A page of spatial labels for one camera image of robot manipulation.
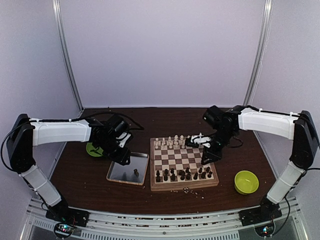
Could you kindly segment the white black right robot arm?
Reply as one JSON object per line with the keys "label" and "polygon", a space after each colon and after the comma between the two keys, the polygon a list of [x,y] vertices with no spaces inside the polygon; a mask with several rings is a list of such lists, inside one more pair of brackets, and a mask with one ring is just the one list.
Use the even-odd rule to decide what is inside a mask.
{"label": "white black right robot arm", "polygon": [[296,187],[313,165],[320,140],[309,111],[276,112],[247,105],[223,111],[213,105],[203,114],[215,133],[204,138],[201,163],[217,162],[239,131],[253,131],[259,139],[277,179],[256,210],[259,220],[268,220],[277,205]]}

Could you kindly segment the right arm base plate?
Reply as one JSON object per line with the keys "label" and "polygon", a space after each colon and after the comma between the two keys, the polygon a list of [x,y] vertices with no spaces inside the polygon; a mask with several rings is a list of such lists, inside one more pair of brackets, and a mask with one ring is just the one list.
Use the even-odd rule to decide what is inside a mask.
{"label": "right arm base plate", "polygon": [[243,227],[270,222],[283,216],[279,207],[267,208],[265,206],[244,209],[238,214]]}

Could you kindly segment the wooden chess board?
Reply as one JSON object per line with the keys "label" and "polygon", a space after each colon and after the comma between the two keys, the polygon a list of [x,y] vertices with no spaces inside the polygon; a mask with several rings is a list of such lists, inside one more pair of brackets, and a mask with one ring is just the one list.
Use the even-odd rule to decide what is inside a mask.
{"label": "wooden chess board", "polygon": [[[206,165],[201,164],[204,147],[188,147],[184,145],[184,140],[179,137],[159,137],[159,146],[155,148],[155,139],[150,139],[150,190],[153,192],[178,191],[182,189],[198,189],[207,187],[216,187],[219,184],[219,178],[214,163]],[[174,169],[176,176],[175,182],[171,182],[171,169]],[[201,179],[198,173],[199,168],[206,172],[205,178]],[[164,171],[168,169],[168,180],[164,181]],[[156,172],[160,172],[160,182],[156,182]],[[181,180],[181,173],[185,172],[185,179]],[[191,180],[186,180],[186,175],[191,172]],[[194,180],[195,173],[198,173],[198,179]]]}

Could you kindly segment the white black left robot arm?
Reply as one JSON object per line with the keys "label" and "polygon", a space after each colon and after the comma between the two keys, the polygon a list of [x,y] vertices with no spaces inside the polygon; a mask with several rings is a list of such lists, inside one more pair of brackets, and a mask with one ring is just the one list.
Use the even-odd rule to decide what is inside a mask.
{"label": "white black left robot arm", "polygon": [[130,164],[130,150],[126,144],[132,139],[129,124],[120,114],[107,120],[94,115],[73,119],[38,119],[20,114],[12,129],[3,138],[0,152],[7,153],[4,166],[18,174],[39,195],[48,209],[61,222],[72,218],[72,211],[58,189],[48,178],[49,171],[42,170],[37,157],[46,164],[56,166],[50,157],[58,155],[66,143],[90,143],[100,149],[101,155],[121,165]]}

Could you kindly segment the metal tray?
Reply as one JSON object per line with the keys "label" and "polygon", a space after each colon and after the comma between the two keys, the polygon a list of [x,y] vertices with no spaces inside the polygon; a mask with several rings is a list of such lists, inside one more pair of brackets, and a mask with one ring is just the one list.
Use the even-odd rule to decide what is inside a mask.
{"label": "metal tray", "polygon": [[112,162],[106,175],[106,180],[115,183],[142,186],[145,182],[149,155],[147,153],[132,152],[129,165]]}

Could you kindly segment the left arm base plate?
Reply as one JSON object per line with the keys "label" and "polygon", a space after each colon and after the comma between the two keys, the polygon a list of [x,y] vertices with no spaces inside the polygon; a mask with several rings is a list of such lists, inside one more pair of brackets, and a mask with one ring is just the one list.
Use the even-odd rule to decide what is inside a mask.
{"label": "left arm base plate", "polygon": [[70,207],[48,206],[45,217],[56,222],[68,224],[74,227],[86,227],[89,220],[89,212]]}

